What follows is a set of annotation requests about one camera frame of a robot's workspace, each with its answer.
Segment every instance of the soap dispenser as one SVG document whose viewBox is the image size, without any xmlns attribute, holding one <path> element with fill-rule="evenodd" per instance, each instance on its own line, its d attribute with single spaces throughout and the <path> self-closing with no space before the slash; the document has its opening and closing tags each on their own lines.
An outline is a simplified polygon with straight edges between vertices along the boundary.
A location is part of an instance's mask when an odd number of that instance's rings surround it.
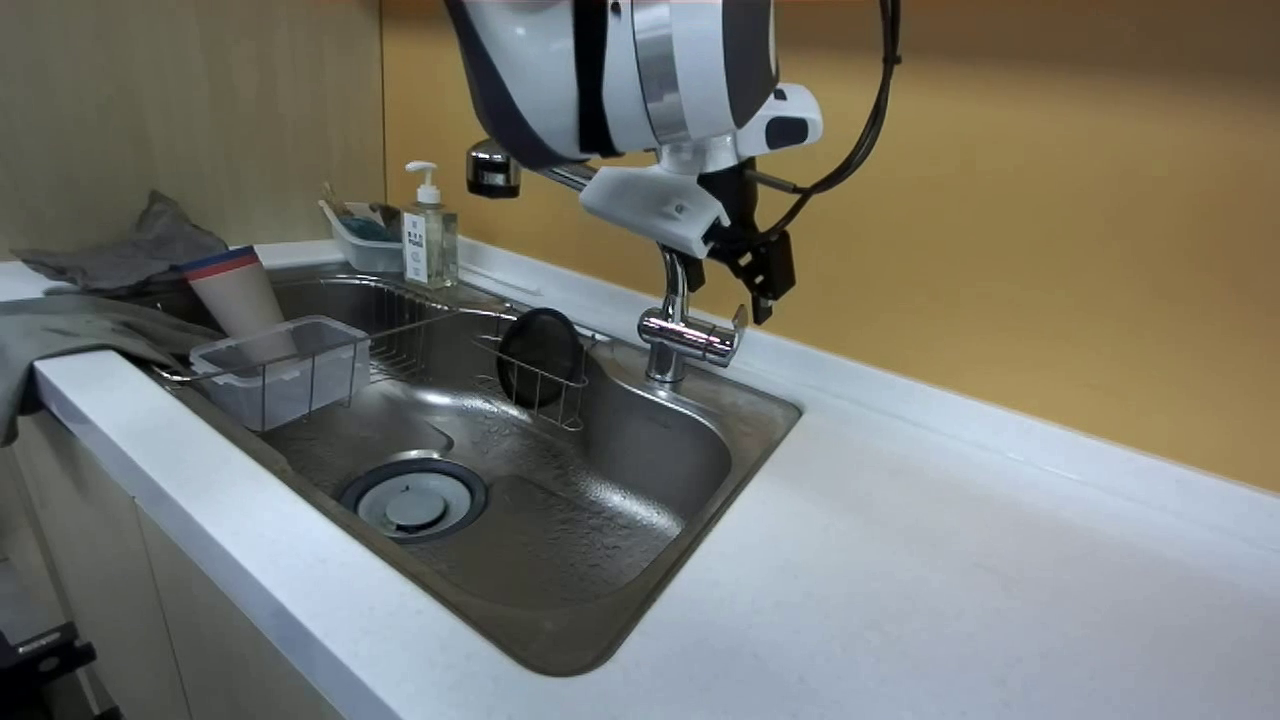
<svg viewBox="0 0 1280 720">
<path fill-rule="evenodd" d="M 420 171 L 420 184 L 410 192 L 410 207 L 400 215 L 400 241 L 405 241 L 405 279 L 420 286 L 438 286 L 442 279 L 442 207 L 437 187 L 437 164 L 431 158 L 406 158 L 405 171 Z"/>
</svg>

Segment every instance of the cabinet door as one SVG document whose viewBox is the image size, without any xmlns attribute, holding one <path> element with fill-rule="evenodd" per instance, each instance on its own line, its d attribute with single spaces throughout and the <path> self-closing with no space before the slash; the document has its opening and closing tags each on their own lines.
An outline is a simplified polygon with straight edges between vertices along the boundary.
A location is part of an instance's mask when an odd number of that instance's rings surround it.
<svg viewBox="0 0 1280 720">
<path fill-rule="evenodd" d="M 237 605 L 146 520 L 142 541 L 197 720 L 335 716 L 243 610 L 237 610 Z"/>
<path fill-rule="evenodd" d="M 0 631 L 27 639 L 68 621 L 13 453 L 0 453 Z"/>
<path fill-rule="evenodd" d="M 50 576 L 114 708 L 129 720 L 188 716 L 130 497 L 50 416 L 18 424 L 15 465 Z"/>
</svg>

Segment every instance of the faucet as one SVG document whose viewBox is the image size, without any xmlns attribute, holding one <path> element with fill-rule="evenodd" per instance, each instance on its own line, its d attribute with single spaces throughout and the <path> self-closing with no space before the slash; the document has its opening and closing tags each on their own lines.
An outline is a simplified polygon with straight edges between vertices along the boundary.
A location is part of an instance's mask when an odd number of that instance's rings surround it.
<svg viewBox="0 0 1280 720">
<path fill-rule="evenodd" d="M 584 192 L 594 167 L 559 164 L 559 167 L 539 167 L 539 177 L 570 192 Z M 480 138 L 468 146 L 468 187 L 477 196 L 518 196 L 518 167 L 501 142 Z M 686 270 L 700 270 L 700 264 L 665 244 L 660 244 L 660 256 L 665 256 L 665 298 L 660 307 L 646 307 L 641 315 L 637 337 L 646 344 L 646 381 L 660 392 L 671 392 L 679 384 L 685 356 L 728 366 L 749 328 L 749 307 L 733 315 L 733 328 L 686 321 L 686 291 L 693 291 Z"/>
<path fill-rule="evenodd" d="M 686 261 L 671 249 L 665 256 L 665 302 L 646 307 L 637 337 L 646 344 L 646 381 L 665 392 L 679 384 L 679 356 L 728 366 L 749 328 L 742 307 L 733 328 L 700 324 L 686 315 Z"/>
</svg>

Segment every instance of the stainless steel sink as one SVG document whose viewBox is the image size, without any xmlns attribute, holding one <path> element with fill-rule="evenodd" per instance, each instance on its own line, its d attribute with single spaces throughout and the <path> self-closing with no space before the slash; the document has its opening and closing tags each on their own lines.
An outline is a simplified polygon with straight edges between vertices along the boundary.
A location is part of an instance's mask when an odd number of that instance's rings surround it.
<svg viewBox="0 0 1280 720">
<path fill-rule="evenodd" d="M 518 307 L 486 291 L 416 297 L 333 266 L 279 270 L 274 291 L 288 315 L 370 330 L 349 402 L 259 435 L 297 491 L 546 675 L 623 645 L 801 421 L 700 366 L 650 392 L 642 347 L 594 330 L 578 330 L 578 375 L 518 375 L 552 384 L 529 407 L 496 370 Z"/>
</svg>

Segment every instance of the gray basket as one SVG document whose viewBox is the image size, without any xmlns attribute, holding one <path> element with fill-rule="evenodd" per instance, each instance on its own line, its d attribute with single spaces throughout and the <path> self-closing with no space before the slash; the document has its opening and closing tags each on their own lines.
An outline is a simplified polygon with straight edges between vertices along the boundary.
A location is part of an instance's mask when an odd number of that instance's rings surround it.
<svg viewBox="0 0 1280 720">
<path fill-rule="evenodd" d="M 367 370 L 367 337 L 328 315 L 304 315 L 254 337 L 192 353 L 197 384 L 243 426 L 266 431 L 340 402 Z"/>
</svg>

